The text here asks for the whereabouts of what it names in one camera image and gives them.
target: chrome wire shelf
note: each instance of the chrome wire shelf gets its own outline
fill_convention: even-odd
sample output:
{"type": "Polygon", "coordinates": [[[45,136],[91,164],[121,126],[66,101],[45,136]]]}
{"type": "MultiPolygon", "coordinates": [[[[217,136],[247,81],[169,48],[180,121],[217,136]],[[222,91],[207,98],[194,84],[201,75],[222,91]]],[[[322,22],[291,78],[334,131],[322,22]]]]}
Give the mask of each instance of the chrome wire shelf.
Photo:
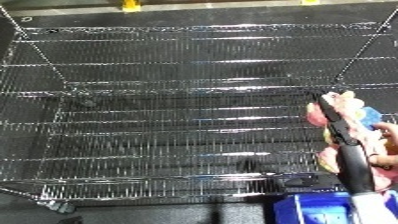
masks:
{"type": "MultiPolygon", "coordinates": [[[[326,175],[308,93],[379,26],[26,28],[1,66],[0,180],[40,201],[137,204],[338,190],[287,184],[326,175]]],[[[346,74],[386,115],[393,42],[380,34],[346,74]]]]}

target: pink object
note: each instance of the pink object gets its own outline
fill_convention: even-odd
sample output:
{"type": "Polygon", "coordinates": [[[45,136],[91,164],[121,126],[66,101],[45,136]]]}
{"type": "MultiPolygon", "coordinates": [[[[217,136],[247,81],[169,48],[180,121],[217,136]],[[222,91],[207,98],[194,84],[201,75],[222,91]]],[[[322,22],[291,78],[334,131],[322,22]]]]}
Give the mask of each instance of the pink object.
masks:
{"type": "MultiPolygon", "coordinates": [[[[381,132],[378,130],[370,131],[357,119],[356,113],[364,106],[363,101],[354,98],[352,92],[347,95],[328,93],[324,95],[324,98],[348,122],[350,126],[350,135],[362,143],[368,155],[387,155],[388,152],[384,145],[385,141],[380,140],[382,136],[381,132]]],[[[307,107],[307,120],[318,127],[325,127],[327,124],[327,120],[319,108],[319,105],[315,103],[307,107]]],[[[331,144],[317,155],[320,164],[333,173],[339,172],[339,167],[336,162],[337,150],[338,147],[331,144]]],[[[376,190],[379,192],[388,190],[393,183],[398,182],[397,166],[394,166],[393,169],[389,171],[372,167],[372,173],[376,184],[376,190]]]]}

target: hand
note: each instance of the hand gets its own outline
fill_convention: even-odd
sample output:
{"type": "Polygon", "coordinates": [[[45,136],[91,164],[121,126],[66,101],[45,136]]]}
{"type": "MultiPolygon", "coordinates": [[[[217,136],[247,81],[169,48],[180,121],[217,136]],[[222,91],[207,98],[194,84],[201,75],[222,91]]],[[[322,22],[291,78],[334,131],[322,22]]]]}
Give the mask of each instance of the hand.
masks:
{"type": "MultiPolygon", "coordinates": [[[[383,136],[387,138],[394,145],[398,146],[398,125],[380,122],[374,124],[373,127],[384,132],[383,136]]],[[[369,162],[379,166],[391,166],[398,164],[398,155],[386,156],[386,155],[373,155],[369,157],[369,162]]]]}

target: wire shelf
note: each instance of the wire shelf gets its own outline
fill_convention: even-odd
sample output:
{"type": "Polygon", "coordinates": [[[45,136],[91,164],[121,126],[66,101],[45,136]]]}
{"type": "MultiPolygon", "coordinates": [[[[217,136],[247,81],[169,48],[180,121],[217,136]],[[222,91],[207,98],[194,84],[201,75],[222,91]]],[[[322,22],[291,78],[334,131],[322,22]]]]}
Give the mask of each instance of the wire shelf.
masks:
{"type": "MultiPolygon", "coordinates": [[[[379,25],[27,28],[1,67],[0,180],[44,201],[138,204],[336,190],[286,184],[326,175],[308,93],[379,25]]],[[[346,76],[386,115],[393,42],[380,34],[346,76]]]]}

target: handle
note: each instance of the handle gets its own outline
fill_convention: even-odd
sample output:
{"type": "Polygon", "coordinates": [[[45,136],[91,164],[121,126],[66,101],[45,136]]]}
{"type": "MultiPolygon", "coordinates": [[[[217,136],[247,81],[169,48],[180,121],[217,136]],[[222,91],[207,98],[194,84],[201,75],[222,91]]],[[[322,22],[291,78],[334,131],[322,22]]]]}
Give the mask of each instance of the handle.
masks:
{"type": "Polygon", "coordinates": [[[337,176],[351,195],[375,192],[370,165],[360,144],[341,146],[337,163],[340,167],[337,176]]]}

